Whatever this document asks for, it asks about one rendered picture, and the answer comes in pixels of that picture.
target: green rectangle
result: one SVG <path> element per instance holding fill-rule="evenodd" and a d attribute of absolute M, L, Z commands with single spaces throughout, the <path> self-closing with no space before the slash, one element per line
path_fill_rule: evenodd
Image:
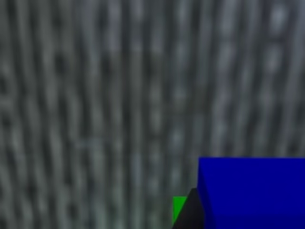
<path fill-rule="evenodd" d="M 179 213 L 187 197 L 173 197 L 173 224 L 179 216 Z"/>

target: blue box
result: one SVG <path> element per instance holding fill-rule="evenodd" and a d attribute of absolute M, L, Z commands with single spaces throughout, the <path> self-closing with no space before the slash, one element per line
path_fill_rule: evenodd
<path fill-rule="evenodd" d="M 200 158 L 204 229 L 305 229 L 305 159 Z"/>

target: green square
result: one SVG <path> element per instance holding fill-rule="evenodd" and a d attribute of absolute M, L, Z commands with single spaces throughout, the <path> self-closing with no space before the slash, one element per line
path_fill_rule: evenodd
<path fill-rule="evenodd" d="M 186 198 L 187 197 L 173 197 L 173 224 L 177 220 Z"/>

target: side face of blue box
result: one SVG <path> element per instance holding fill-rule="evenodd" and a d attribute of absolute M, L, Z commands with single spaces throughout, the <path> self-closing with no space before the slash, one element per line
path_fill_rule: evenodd
<path fill-rule="evenodd" d="M 200 158 L 205 229 L 305 228 L 305 159 Z"/>

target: top face of blue box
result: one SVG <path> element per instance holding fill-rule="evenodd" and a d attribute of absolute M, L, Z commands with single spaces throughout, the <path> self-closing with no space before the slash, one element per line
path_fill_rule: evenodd
<path fill-rule="evenodd" d="M 305 159 L 200 158 L 198 175 L 203 206 L 215 222 L 305 228 Z"/>

